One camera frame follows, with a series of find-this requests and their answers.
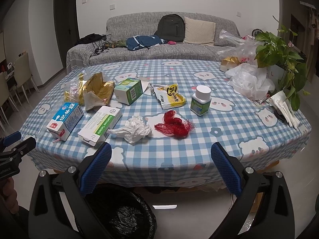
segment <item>metal screw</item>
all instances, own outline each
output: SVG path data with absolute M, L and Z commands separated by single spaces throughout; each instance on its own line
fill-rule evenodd
M 77 170 L 77 168 L 75 166 L 71 166 L 68 168 L 69 173 L 74 173 L 76 170 Z
M 251 167 L 246 167 L 245 171 L 249 174 L 254 172 L 254 169 L 252 169 Z
M 44 177 L 46 174 L 47 174 L 46 171 L 41 171 L 41 172 L 39 173 L 39 176 L 40 176 L 40 177 Z
M 281 172 L 276 172 L 276 176 L 277 176 L 278 178 L 281 178 L 281 177 L 282 177 L 282 173 L 281 173 Z

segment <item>chair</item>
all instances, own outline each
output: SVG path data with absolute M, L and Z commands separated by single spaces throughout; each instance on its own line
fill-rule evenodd
M 21 57 L 18 57 L 15 60 L 14 63 L 14 78 L 17 82 L 17 88 L 21 87 L 24 93 L 24 96 L 27 99 L 28 104 L 29 100 L 26 94 L 26 90 L 24 89 L 23 85 L 29 80 L 31 79 L 31 82 L 33 84 L 33 87 L 35 88 L 35 90 L 37 92 L 39 92 L 38 87 L 35 85 L 35 82 L 33 81 L 32 78 L 32 74 L 30 71 L 30 67 L 29 67 L 29 55 L 28 53 L 25 53 L 24 55 L 22 55 Z
M 2 105 L 5 103 L 5 101 L 6 101 L 7 99 L 9 99 L 9 101 L 11 102 L 11 104 L 13 105 L 13 107 L 14 107 L 17 111 L 19 111 L 19 110 L 18 110 L 18 108 L 17 108 L 15 102 L 14 102 L 14 101 L 11 99 L 11 97 L 10 97 L 9 89 L 8 89 L 8 86 L 7 86 L 7 81 L 5 80 L 5 76 L 4 76 L 4 73 L 3 73 L 3 72 L 0 73 L 0 91 L 1 91 L 1 93 L 0 93 L 0 105 L 1 105 L 1 107 L 0 107 L 0 108 L 1 108 L 2 114 L 3 114 L 3 116 L 4 116 L 5 120 L 6 120 L 6 122 L 7 122 L 8 125 L 10 126 L 9 121 L 8 121 L 8 119 L 7 119 L 7 117 L 6 117 L 5 113 L 4 113 L 3 108 L 2 108 Z M 0 126 L 1 126 L 1 128 L 5 131 L 5 129 L 4 129 L 4 127 L 3 127 L 3 125 L 2 125 L 1 122 L 0 122 Z

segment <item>barcode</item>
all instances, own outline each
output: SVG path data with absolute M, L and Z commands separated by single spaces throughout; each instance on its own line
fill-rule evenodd
M 132 98 L 132 101 L 133 101 L 136 98 L 135 88 L 133 88 L 130 92 L 131 92 L 131 98 Z

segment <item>white tile floor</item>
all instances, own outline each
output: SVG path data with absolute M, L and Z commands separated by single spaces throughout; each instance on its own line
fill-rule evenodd
M 18 131 L 34 107 L 64 76 L 65 73 L 58 75 L 46 87 L 41 88 L 40 93 L 33 90 L 29 96 L 30 105 L 25 99 L 22 106 L 18 104 L 20 112 L 12 114 L 9 118 L 11 126 L 5 125 L 7 134 L 1 136 Z M 294 209 L 296 236 L 313 218 L 315 200 L 319 194 L 319 118 L 305 101 L 302 101 L 300 109 L 312 126 L 309 143 L 302 152 L 297 152 L 291 159 L 281 160 L 273 169 L 281 171 L 285 176 Z M 14 176 L 19 205 L 26 209 L 29 209 L 33 187 L 39 173 L 30 159 L 29 156 L 23 158 L 20 164 L 21 172 Z M 159 195 L 145 192 L 142 196 L 150 206 L 177 205 L 175 209 L 153 210 L 158 226 L 156 239 L 209 238 L 231 205 L 226 189 L 218 192 L 192 191 Z M 69 207 L 67 213 L 72 216 Z

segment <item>dark door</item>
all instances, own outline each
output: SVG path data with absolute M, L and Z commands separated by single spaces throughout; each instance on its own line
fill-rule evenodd
M 76 0 L 54 0 L 53 6 L 56 41 L 66 68 L 66 54 L 79 40 Z

